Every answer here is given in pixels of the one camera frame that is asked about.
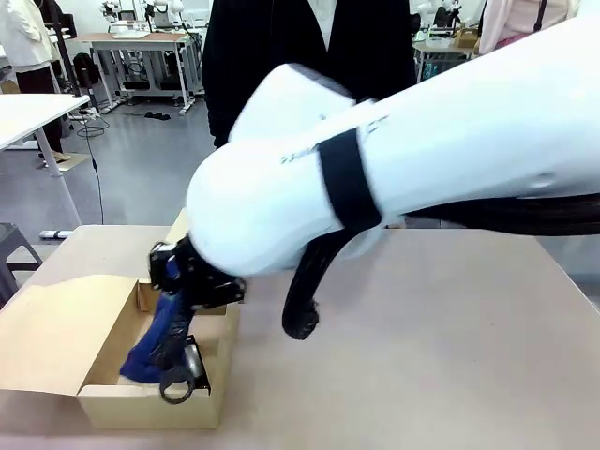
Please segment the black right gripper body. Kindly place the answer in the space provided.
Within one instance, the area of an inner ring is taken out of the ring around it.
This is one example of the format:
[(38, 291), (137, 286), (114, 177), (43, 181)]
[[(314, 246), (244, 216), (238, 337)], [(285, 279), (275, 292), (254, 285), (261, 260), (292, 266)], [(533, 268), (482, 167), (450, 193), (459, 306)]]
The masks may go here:
[(180, 239), (174, 256), (179, 271), (179, 285), (184, 303), (192, 309), (218, 308), (214, 282), (215, 270), (196, 251), (188, 235)]

